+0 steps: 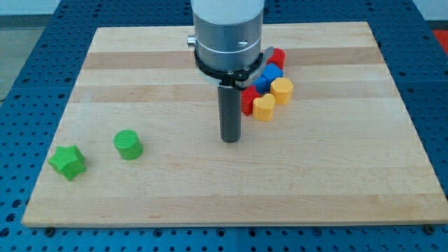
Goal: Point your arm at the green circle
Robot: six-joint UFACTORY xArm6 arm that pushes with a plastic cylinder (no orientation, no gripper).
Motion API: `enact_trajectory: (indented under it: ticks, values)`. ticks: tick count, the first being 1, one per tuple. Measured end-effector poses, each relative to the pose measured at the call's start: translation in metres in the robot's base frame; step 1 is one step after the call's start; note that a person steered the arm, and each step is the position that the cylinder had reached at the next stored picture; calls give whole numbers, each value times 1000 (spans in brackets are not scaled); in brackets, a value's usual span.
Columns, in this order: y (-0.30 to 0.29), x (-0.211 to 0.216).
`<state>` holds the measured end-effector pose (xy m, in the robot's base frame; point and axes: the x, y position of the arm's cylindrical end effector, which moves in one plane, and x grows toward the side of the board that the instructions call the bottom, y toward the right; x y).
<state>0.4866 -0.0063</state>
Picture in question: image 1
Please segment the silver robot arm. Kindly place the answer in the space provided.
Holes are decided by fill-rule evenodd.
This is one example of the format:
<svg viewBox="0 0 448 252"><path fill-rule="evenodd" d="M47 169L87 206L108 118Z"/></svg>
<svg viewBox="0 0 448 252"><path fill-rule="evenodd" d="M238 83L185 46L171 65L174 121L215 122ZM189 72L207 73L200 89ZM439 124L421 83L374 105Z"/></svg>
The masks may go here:
<svg viewBox="0 0 448 252"><path fill-rule="evenodd" d="M206 76L248 87L263 71L264 0L192 0L195 60Z"/></svg>

